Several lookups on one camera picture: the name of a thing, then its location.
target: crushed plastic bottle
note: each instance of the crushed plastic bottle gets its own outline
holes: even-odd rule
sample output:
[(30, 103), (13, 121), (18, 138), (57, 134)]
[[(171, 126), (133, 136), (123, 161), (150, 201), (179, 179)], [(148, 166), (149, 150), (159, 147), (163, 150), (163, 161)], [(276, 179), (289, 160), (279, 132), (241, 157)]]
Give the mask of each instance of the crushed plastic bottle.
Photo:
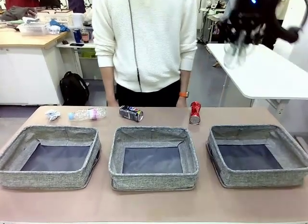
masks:
[(90, 119), (100, 119), (106, 116), (106, 109), (103, 107), (96, 107), (91, 109), (79, 110), (68, 114), (70, 121), (82, 121)]

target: pepsi can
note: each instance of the pepsi can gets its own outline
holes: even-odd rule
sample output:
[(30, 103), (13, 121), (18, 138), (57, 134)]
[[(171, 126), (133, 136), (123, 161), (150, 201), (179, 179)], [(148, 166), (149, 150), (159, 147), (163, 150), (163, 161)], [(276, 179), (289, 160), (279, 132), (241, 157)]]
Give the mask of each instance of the pepsi can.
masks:
[(143, 119), (143, 112), (135, 107), (121, 106), (120, 115), (126, 119), (140, 122)]

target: bottle cap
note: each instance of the bottle cap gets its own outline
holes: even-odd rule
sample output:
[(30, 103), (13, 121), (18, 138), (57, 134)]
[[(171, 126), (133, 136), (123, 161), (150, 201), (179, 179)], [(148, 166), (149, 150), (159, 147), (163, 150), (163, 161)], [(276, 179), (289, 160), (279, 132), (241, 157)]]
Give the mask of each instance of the bottle cap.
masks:
[(68, 118), (69, 118), (69, 120), (73, 120), (74, 119), (74, 113), (70, 112), (68, 114)]

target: watch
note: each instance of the watch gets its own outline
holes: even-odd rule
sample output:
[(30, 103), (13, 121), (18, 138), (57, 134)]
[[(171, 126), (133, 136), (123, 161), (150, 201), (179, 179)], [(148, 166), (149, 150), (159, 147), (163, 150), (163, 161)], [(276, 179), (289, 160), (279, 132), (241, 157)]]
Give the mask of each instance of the watch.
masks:
[(180, 97), (188, 98), (189, 92), (180, 92), (179, 96), (180, 96)]

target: white knit sweater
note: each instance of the white knit sweater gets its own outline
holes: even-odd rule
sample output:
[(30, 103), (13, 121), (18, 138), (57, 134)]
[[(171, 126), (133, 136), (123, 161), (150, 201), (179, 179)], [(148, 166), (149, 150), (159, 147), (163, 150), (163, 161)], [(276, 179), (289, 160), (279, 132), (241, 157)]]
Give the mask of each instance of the white knit sweater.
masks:
[[(191, 71), (196, 46), (196, 0), (130, 0), (143, 92), (155, 92)], [(93, 0), (99, 67), (114, 66), (121, 86), (140, 92), (128, 0)]]

